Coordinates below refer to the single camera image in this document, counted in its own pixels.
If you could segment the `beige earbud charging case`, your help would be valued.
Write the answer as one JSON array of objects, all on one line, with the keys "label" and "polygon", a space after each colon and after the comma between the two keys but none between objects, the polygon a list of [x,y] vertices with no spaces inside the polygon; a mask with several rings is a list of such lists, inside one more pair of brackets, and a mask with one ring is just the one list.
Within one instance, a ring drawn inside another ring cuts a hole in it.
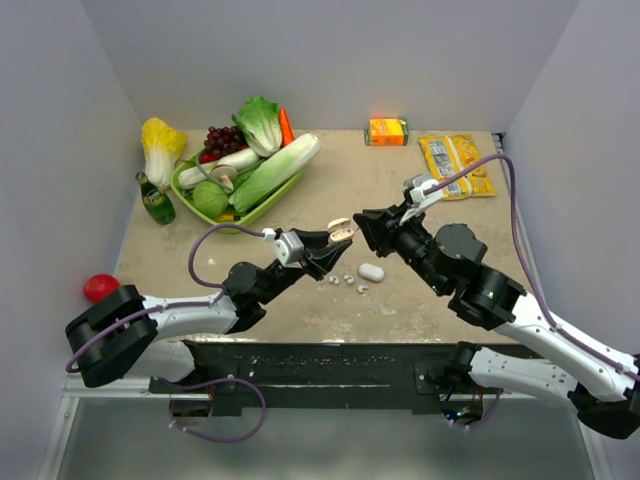
[{"label": "beige earbud charging case", "polygon": [[329,222],[327,225],[327,231],[329,234],[328,241],[330,245],[337,245],[347,240],[351,240],[355,235],[355,230],[352,227],[352,220],[346,217],[337,218]]}]

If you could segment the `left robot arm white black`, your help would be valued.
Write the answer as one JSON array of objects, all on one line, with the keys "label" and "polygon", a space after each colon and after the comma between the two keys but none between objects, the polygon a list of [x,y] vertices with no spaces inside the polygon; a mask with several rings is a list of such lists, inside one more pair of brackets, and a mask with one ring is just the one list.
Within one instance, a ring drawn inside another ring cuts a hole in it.
[{"label": "left robot arm white black", "polygon": [[153,297],[133,285],[121,286],[66,326],[72,350],[66,370],[80,374],[88,388],[135,373],[160,375],[185,392],[196,392],[206,383],[207,368],[173,340],[249,330],[265,316],[265,305],[298,280],[323,280],[351,246],[354,233],[348,225],[326,231],[265,228],[257,236],[272,246],[274,261],[264,268],[235,264],[206,296]]}]

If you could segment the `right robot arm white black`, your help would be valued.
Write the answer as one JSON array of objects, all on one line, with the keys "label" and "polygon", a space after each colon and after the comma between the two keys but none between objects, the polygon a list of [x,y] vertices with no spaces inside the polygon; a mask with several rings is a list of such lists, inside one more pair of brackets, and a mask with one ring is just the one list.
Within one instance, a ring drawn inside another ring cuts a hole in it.
[{"label": "right robot arm white black", "polygon": [[517,341],[532,358],[511,357],[460,342],[442,370],[459,393],[478,385],[556,400],[574,408],[580,422],[614,439],[639,428],[639,358],[546,317],[535,296],[508,275],[484,264],[487,247],[464,224],[430,234],[420,218],[401,211],[366,209],[354,215],[371,251],[398,255],[466,323]]}]

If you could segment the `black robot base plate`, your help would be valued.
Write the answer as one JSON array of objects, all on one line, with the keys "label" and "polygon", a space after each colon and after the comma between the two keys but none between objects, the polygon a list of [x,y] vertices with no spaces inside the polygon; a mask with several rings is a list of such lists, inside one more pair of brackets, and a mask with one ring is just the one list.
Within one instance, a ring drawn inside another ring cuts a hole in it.
[{"label": "black robot base plate", "polygon": [[408,410],[471,423],[490,389],[453,369],[454,344],[194,343],[185,379],[154,394],[202,394],[216,416],[244,408]]}]

